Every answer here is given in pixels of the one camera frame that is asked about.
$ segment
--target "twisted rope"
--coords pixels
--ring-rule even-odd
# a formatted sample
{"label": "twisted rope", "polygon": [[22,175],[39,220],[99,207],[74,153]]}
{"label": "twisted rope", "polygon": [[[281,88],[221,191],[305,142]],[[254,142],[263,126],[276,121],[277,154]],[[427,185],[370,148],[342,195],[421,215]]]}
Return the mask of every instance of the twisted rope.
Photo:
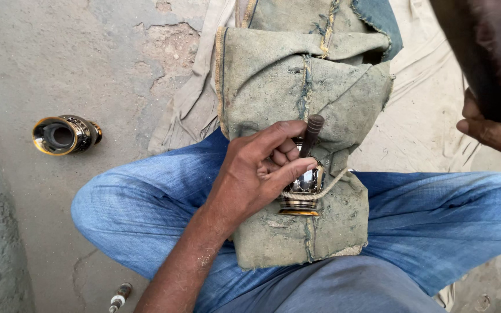
{"label": "twisted rope", "polygon": [[318,200],[320,198],[322,198],[323,196],[325,196],[328,192],[330,192],[330,190],[333,188],[333,186],[336,185],[336,183],[338,181],[340,181],[340,179],[344,176],[345,172],[347,172],[347,168],[344,168],[341,173],[339,173],[336,178],[333,179],[333,181],[330,183],[330,185],[328,185],[328,187],[326,187],[326,189],[324,189],[321,193],[319,194],[314,194],[314,195],[305,195],[305,194],[294,194],[294,193],[289,193],[289,192],[285,192],[283,191],[281,194],[282,196],[286,196],[288,197],[289,199],[295,199],[295,200]]}

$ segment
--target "wooden handle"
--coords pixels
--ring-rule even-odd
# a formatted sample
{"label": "wooden handle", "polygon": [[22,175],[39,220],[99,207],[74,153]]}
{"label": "wooden handle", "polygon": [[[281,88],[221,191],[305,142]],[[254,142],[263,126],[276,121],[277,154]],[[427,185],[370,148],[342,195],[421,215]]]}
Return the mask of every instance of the wooden handle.
{"label": "wooden handle", "polygon": [[301,147],[299,158],[308,157],[312,148],[314,148],[318,141],[318,134],[323,126],[324,117],[322,117],[322,115],[313,114],[308,117],[308,126],[307,130],[304,132],[303,146]]}

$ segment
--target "blue jeans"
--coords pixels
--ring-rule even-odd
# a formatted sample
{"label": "blue jeans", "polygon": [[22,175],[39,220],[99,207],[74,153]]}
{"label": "blue jeans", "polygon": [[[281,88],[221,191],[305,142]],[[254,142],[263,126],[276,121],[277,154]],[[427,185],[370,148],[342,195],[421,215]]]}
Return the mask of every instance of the blue jeans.
{"label": "blue jeans", "polygon": [[[151,279],[206,201],[227,145],[216,131],[94,177],[73,200],[76,227],[110,258]],[[428,295],[501,254],[501,173],[355,174],[370,203],[369,245],[361,254],[400,267]],[[226,242],[195,312],[212,312],[285,270],[243,272]]]}

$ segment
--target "gold rim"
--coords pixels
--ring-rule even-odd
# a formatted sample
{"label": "gold rim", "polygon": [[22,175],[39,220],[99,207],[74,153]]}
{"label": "gold rim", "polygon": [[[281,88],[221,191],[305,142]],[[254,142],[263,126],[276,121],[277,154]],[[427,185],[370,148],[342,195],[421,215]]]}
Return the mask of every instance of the gold rim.
{"label": "gold rim", "polygon": [[302,216],[320,216],[317,211],[309,211],[309,210],[288,210],[281,209],[278,214],[283,215],[302,215]]}
{"label": "gold rim", "polygon": [[75,136],[73,136],[73,137],[75,138],[75,140],[73,141],[73,145],[71,146],[71,149],[69,149],[69,150],[68,150],[68,151],[66,151],[66,152],[63,152],[63,153],[57,153],[57,154],[56,154],[56,153],[51,153],[51,152],[47,151],[47,150],[46,150],[46,149],[44,149],[42,146],[40,146],[40,145],[38,144],[38,142],[36,141],[36,137],[34,136],[34,131],[36,130],[36,128],[38,127],[38,125],[39,125],[39,124],[42,124],[44,121],[47,121],[47,120],[49,120],[49,119],[56,119],[56,120],[60,120],[60,121],[62,121],[62,122],[64,122],[64,123],[66,123],[67,125],[69,125],[69,127],[73,128],[73,127],[71,126],[71,123],[69,123],[69,121],[67,121],[67,120],[66,120],[66,119],[64,119],[63,117],[46,117],[46,118],[43,118],[43,119],[39,120],[39,121],[38,121],[38,123],[36,123],[36,124],[34,125],[34,128],[32,128],[32,141],[34,141],[34,145],[35,145],[35,146],[38,148],[38,150],[40,150],[41,152],[44,152],[45,154],[48,154],[48,155],[53,155],[54,157],[56,157],[56,156],[57,156],[57,157],[59,157],[60,155],[65,155],[65,154],[71,153],[71,152],[74,150],[74,148],[75,148],[75,146],[76,146],[76,144],[77,144],[77,142],[78,142],[78,139],[77,139],[77,136],[76,136],[76,135],[75,135]]}

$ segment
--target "concrete floor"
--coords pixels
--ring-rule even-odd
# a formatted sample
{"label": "concrete floor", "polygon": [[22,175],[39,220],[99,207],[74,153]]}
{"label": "concrete floor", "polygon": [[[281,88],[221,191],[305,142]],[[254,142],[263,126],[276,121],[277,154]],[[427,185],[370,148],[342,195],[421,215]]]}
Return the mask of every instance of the concrete floor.
{"label": "concrete floor", "polygon": [[[206,0],[0,0],[0,165],[12,191],[38,312],[103,312],[115,289],[148,281],[116,264],[71,222],[76,191],[106,169],[147,156],[149,136],[190,75]],[[97,122],[103,141],[62,158],[40,153],[43,117]],[[473,170],[501,170],[483,148]],[[501,312],[501,256],[458,284],[454,312]]]}

